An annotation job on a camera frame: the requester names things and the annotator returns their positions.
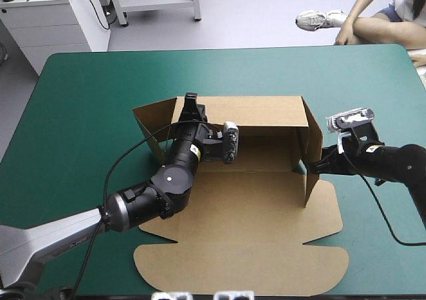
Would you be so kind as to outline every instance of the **robotic arm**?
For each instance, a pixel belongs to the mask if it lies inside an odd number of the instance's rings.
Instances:
[[[411,194],[426,227],[426,149],[409,144],[385,146],[379,141],[368,108],[357,108],[327,119],[331,132],[337,132],[337,144],[322,150],[322,159],[309,167],[314,174],[356,175],[385,182],[404,184]]]
[[[188,205],[200,162],[234,161],[238,127],[225,122],[223,132],[210,129],[205,106],[196,103],[196,96],[185,96],[179,121],[194,122],[176,126],[164,165],[151,179],[111,194],[105,211],[94,208],[30,229],[0,225],[0,299],[16,299],[24,289],[35,289],[44,264],[88,240],[103,214],[107,222],[98,233],[124,232],[158,216],[170,218]]]

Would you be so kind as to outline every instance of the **person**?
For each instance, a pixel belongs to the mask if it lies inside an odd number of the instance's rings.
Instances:
[[[340,27],[336,45],[397,43],[406,49],[426,49],[426,0],[393,0],[373,17],[359,17],[373,0],[357,0],[349,15],[333,10],[300,13],[296,25],[307,31]],[[426,55],[412,55],[414,66],[426,65]]]

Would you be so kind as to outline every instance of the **floor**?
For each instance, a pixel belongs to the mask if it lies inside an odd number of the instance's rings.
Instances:
[[[202,0],[202,21],[191,9],[130,13],[126,28],[112,26],[110,51],[228,49],[331,45],[337,29],[299,30],[295,16],[306,9],[349,11],[355,0]],[[391,0],[376,0],[371,15]],[[0,22],[9,60],[0,67],[0,159],[22,115],[37,75]]]

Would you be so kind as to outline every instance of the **cardboard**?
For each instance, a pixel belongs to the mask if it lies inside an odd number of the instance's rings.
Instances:
[[[178,120],[183,98],[134,109],[146,136]],[[333,186],[291,172],[300,160],[319,160],[321,131],[300,96],[198,97],[208,121],[237,123],[234,164],[198,167],[190,204],[143,230],[178,243],[142,245],[136,267],[163,291],[212,294],[249,289],[257,295],[315,295],[343,277],[349,257],[339,247],[304,245],[342,229]],[[162,162],[159,142],[149,146]]]

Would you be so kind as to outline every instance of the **white sneaker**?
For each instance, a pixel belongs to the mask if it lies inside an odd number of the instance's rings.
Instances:
[[[301,12],[296,17],[296,25],[305,31],[314,32],[317,29],[341,27],[346,18],[347,15],[339,9],[326,13],[311,9],[309,11]]]

